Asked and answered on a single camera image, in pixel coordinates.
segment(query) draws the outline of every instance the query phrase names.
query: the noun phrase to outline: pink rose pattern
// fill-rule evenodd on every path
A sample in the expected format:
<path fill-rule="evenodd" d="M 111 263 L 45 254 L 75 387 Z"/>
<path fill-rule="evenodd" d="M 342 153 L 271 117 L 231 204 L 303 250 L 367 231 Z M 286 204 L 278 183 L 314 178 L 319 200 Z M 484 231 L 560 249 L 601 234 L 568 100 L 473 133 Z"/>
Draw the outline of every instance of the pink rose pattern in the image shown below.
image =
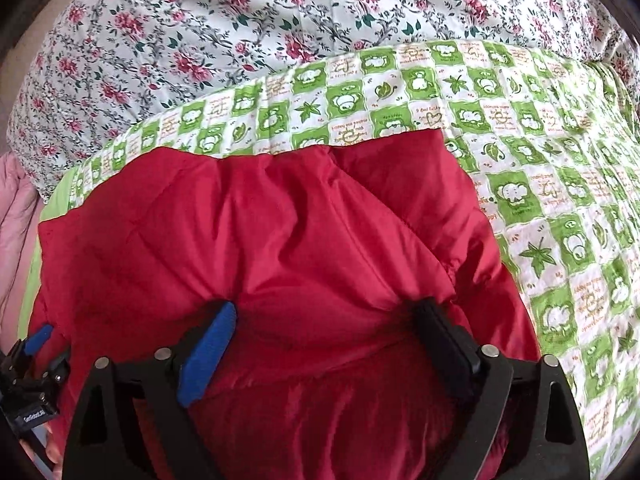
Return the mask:
<path fill-rule="evenodd" d="M 46 198 L 133 123 L 215 89 L 377 45 L 469 38 L 606 60 L 637 103 L 640 57 L 597 0 L 73 0 L 8 140 Z"/>

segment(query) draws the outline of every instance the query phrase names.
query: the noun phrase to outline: red padded fabric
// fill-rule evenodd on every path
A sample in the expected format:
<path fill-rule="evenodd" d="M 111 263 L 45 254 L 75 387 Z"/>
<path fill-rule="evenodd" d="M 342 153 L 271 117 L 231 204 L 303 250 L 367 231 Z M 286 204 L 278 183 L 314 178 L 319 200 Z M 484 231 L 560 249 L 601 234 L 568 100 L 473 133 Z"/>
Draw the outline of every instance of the red padded fabric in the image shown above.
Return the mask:
<path fill-rule="evenodd" d="M 479 343 L 539 357 L 439 130 L 223 160 L 159 148 L 41 224 L 40 240 L 31 329 L 56 330 L 38 365 L 72 348 L 60 444 L 97 357 L 148 358 L 210 298 L 236 303 L 238 328 L 190 413 L 228 480 L 418 478 L 454 409 L 410 300 L 434 296 Z"/>

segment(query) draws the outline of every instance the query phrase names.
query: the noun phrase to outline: blue clamp pad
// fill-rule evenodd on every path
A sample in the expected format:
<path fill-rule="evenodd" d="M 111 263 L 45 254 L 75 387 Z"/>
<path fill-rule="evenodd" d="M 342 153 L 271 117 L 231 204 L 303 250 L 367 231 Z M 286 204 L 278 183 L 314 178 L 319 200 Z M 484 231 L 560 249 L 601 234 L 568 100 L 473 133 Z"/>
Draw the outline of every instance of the blue clamp pad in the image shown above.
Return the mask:
<path fill-rule="evenodd" d="M 51 325 L 45 325 L 35 334 L 27 338 L 27 341 L 24 343 L 24 353 L 28 356 L 36 355 L 44 346 L 44 343 L 49 340 L 52 332 L 53 327 Z"/>
<path fill-rule="evenodd" d="M 178 403 L 187 408 L 200 400 L 236 330 L 236 306 L 227 301 L 180 368 Z"/>

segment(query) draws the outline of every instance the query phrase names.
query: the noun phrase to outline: finger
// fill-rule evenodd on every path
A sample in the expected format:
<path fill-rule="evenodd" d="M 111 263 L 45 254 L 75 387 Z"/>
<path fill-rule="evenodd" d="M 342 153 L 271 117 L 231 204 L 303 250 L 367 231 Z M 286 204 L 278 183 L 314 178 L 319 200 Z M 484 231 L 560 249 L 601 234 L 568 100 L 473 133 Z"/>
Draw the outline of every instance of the finger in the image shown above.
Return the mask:
<path fill-rule="evenodd" d="M 56 464 L 53 468 L 53 480 L 62 480 L 62 464 Z"/>
<path fill-rule="evenodd" d="M 31 449 L 29 444 L 27 444 L 25 441 L 21 440 L 20 441 L 20 445 L 22 446 L 22 449 L 27 454 L 27 456 L 31 459 L 31 461 L 33 461 L 33 459 L 35 458 L 36 454 L 33 452 L 33 449 Z"/>
<path fill-rule="evenodd" d="M 53 441 L 52 434 L 47 435 L 47 447 L 45 448 L 45 452 L 54 464 L 59 464 L 62 462 L 62 453 L 60 453 L 60 448 L 58 444 Z"/>

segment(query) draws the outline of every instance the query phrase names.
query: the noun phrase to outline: hand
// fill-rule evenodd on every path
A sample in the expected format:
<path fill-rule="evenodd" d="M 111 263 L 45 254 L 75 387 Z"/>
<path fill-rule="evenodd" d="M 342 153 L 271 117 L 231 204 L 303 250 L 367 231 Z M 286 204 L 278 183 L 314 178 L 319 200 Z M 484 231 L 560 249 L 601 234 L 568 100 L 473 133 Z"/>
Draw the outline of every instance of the hand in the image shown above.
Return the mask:
<path fill-rule="evenodd" d="M 42 427 L 47 432 L 47 445 L 45 451 L 47 453 L 47 456 L 49 457 L 49 460 L 51 460 L 56 465 L 55 468 L 53 468 L 53 478 L 54 480 L 62 480 L 62 453 L 60 453 L 60 448 L 58 447 L 58 445 L 53 442 L 53 435 L 51 433 L 51 426 L 49 425 L 49 423 L 45 422 Z M 27 455 L 29 455 L 29 458 L 31 458 L 31 460 L 34 460 L 35 453 L 33 452 L 33 449 L 31 449 L 31 447 L 23 440 L 20 441 L 20 445 L 25 450 Z"/>

